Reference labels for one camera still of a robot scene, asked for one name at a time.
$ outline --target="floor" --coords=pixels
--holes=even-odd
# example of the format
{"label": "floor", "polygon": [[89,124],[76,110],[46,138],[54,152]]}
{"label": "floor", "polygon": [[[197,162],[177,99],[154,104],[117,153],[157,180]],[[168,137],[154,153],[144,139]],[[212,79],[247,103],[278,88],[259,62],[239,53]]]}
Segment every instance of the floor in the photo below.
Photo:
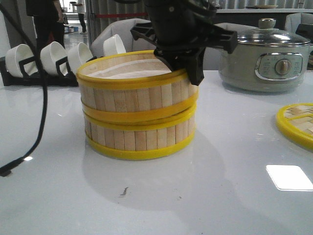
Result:
{"label": "floor", "polygon": [[85,43],[87,46],[89,46],[88,42],[88,34],[80,34],[82,31],[81,25],[78,23],[69,23],[69,26],[74,26],[78,27],[78,32],[73,32],[73,33],[66,33],[64,35],[64,44],[65,44],[65,49],[69,50],[72,47],[76,46],[80,42]]}

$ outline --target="white cloth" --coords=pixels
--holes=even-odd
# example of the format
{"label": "white cloth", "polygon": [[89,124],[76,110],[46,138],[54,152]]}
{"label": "white cloth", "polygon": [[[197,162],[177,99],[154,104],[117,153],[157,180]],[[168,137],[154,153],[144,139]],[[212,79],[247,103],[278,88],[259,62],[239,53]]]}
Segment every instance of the white cloth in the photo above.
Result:
{"label": "white cloth", "polygon": [[82,4],[82,6],[77,6],[77,13],[85,14],[85,1],[84,0],[77,0],[77,4]]}

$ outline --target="bamboo steamer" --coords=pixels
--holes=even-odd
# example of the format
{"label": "bamboo steamer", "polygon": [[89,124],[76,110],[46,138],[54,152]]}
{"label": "bamboo steamer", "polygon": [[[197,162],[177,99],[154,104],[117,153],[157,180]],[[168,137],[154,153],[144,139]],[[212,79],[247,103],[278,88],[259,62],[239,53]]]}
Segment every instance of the bamboo steamer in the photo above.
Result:
{"label": "bamboo steamer", "polygon": [[147,160],[175,153],[187,146],[195,131],[196,104],[170,117],[119,125],[85,114],[90,145],[100,153],[125,160]]}
{"label": "bamboo steamer", "polygon": [[170,117],[191,107],[198,98],[198,87],[189,82],[187,72],[171,72],[152,50],[87,62],[76,77],[84,113],[103,122]]}

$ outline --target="white table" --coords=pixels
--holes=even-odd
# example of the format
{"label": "white table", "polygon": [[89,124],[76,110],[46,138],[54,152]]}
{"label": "white table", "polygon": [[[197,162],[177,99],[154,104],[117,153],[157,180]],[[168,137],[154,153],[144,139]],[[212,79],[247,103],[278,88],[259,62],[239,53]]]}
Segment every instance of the white table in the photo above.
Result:
{"label": "white table", "polygon": [[[275,126],[281,107],[313,102],[313,73],[294,91],[263,94],[206,71],[192,143],[140,162],[102,156],[86,143],[78,88],[50,87],[48,95],[33,160],[0,178],[0,234],[313,234],[313,192],[279,190],[266,170],[296,165],[313,181],[313,153]],[[0,98],[3,165],[26,151],[26,137],[35,139],[42,97],[38,87],[6,87]],[[25,118],[31,122],[20,126]]]}

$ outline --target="white chair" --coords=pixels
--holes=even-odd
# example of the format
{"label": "white chair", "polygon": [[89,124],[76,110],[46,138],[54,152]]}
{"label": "white chair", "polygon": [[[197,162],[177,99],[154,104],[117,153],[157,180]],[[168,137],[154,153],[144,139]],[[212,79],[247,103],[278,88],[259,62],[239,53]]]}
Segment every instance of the white chair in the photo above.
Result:
{"label": "white chair", "polygon": [[[90,50],[92,54],[96,57],[101,57],[104,55],[103,53],[103,43],[109,37],[118,34],[122,39],[126,52],[130,51],[138,51],[138,50],[150,50],[155,49],[155,46],[148,43],[143,39],[138,39],[137,41],[133,39],[132,34],[130,32],[131,28],[135,26],[137,23],[147,23],[150,22],[148,20],[143,19],[129,19],[116,21],[110,24],[91,44]],[[218,23],[217,26],[242,32],[251,28],[255,28],[249,25],[243,24],[235,24],[235,23]],[[204,70],[218,70],[220,64],[221,52],[217,49],[213,49],[208,47],[205,50],[204,59],[203,59],[203,69]]]}
{"label": "white chair", "polygon": [[313,24],[313,14],[294,13],[286,16],[285,31],[295,33],[299,24]]}

